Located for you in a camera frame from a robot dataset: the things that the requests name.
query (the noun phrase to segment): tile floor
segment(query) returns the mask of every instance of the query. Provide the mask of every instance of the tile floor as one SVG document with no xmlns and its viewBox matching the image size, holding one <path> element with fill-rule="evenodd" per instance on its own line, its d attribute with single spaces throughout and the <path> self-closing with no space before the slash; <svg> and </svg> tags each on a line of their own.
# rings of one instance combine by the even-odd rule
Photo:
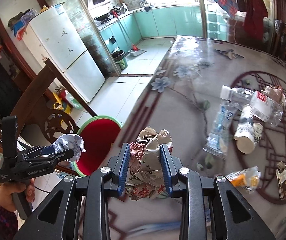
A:
<svg viewBox="0 0 286 240">
<path fill-rule="evenodd" d="M 128 67 L 122 74 L 151 74 L 153 75 L 159 63 L 171 46 L 173 38 L 156 38 L 142 40 L 137 46 L 146 50 L 143 54 L 132 57 L 126 56 Z"/>
<path fill-rule="evenodd" d="M 138 47 L 147 52 L 137 57 L 127 56 L 129 66 L 123 70 L 122 73 L 154 74 L 165 53 L 171 46 L 170 40 L 172 40 L 172 38 L 157 38 L 141 41 Z M 98 115 L 109 115 L 124 124 L 137 99 L 150 80 L 151 77 L 110 77 L 93 98 L 90 107 Z M 78 127 L 81 127 L 91 118 L 88 112 L 76 108 L 72 109 L 70 115 Z M 31 130 L 32 129 L 28 131 L 28 137 L 33 140 L 37 135 L 32 134 Z M 40 140 L 31 141 L 30 143 L 35 145 L 47 145 L 44 144 L 44 140 Z M 52 173 L 36 178 L 35 185 L 45 191 L 51 191 L 59 181 L 60 179 L 56 174 Z M 47 193 L 35 189 L 35 202 L 33 203 L 33 207 L 36 208 L 47 195 Z"/>
</svg>

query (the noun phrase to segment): green bucket rim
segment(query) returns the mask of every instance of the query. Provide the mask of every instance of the green bucket rim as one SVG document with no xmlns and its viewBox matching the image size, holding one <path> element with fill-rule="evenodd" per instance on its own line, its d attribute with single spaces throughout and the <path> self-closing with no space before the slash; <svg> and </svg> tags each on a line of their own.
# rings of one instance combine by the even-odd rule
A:
<svg viewBox="0 0 286 240">
<path fill-rule="evenodd" d="M 97 115 L 95 117 L 91 117 L 89 120 L 87 120 L 78 130 L 77 134 L 80 135 L 81 132 L 84 130 L 84 128 L 91 122 L 94 122 L 96 120 L 99 119 L 109 119 L 111 121 L 114 121 L 121 129 L 122 129 L 122 124 L 115 118 L 108 116 L 108 115 Z M 77 166 L 77 161 L 74 162 L 74 167 L 75 167 L 75 171 L 77 172 L 77 174 L 80 175 L 80 177 L 86 177 L 88 175 L 83 174 L 80 170 L 79 167 Z"/>
</svg>

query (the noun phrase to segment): table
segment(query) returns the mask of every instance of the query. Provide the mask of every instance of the table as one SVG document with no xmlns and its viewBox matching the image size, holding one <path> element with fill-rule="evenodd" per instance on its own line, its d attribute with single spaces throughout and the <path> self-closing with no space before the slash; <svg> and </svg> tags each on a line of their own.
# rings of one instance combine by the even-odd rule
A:
<svg viewBox="0 0 286 240">
<path fill-rule="evenodd" d="M 286 108 L 282 123 L 275 130 L 264 129 L 260 145 L 244 156 L 233 140 L 225 161 L 203 151 L 206 137 L 219 109 L 222 85 L 260 89 L 265 84 L 281 84 L 286 94 L 286 65 L 277 58 L 226 41 L 178 36 L 160 63 L 153 79 L 136 102 L 110 153 L 117 155 L 124 142 L 136 140 L 139 132 L 151 126 L 166 129 L 172 136 L 172 155 L 203 176 L 226 175 L 245 167 L 258 166 L 261 189 L 251 195 L 240 192 L 269 226 L 277 239 L 286 236 L 286 201 L 278 201 L 275 165 L 286 162 Z M 111 239 L 178 239 L 179 229 L 148 233 L 151 226 L 179 221 L 181 204 L 170 198 L 132 201 L 124 196 L 109 200 Z M 143 226 L 140 231 L 135 228 Z"/>
</svg>

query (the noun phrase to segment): silver screw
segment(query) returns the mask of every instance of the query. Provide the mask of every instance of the silver screw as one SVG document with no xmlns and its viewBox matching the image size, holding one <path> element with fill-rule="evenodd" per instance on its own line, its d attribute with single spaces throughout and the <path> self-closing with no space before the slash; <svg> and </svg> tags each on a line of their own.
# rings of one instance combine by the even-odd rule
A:
<svg viewBox="0 0 286 240">
<path fill-rule="evenodd" d="M 188 168 L 181 168 L 181 169 L 180 169 L 180 172 L 181 172 L 182 174 L 188 174 L 188 173 L 190 172 L 190 170 L 189 170 Z"/>
<path fill-rule="evenodd" d="M 102 168 L 100 169 L 100 171 L 101 171 L 102 173 L 108 173 L 110 170 L 111 170 L 111 169 L 110 169 L 109 167 L 102 167 Z"/>
<path fill-rule="evenodd" d="M 223 176 L 218 176 L 218 177 L 216 178 L 216 180 L 217 180 L 218 182 L 225 182 L 225 181 L 226 181 L 225 177 L 223 177 Z"/>
<path fill-rule="evenodd" d="M 73 180 L 73 177 L 71 175 L 67 175 L 64 177 L 65 182 L 71 182 Z"/>
</svg>

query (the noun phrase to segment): purple patterned sleeve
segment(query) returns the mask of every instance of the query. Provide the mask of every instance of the purple patterned sleeve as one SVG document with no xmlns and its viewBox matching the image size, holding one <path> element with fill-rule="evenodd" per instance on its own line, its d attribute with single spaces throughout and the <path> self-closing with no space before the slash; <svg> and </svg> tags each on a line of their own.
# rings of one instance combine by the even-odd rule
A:
<svg viewBox="0 0 286 240">
<path fill-rule="evenodd" d="M 0 235 L 6 240 L 12 240 L 18 231 L 18 219 L 14 212 L 0 206 Z"/>
</svg>

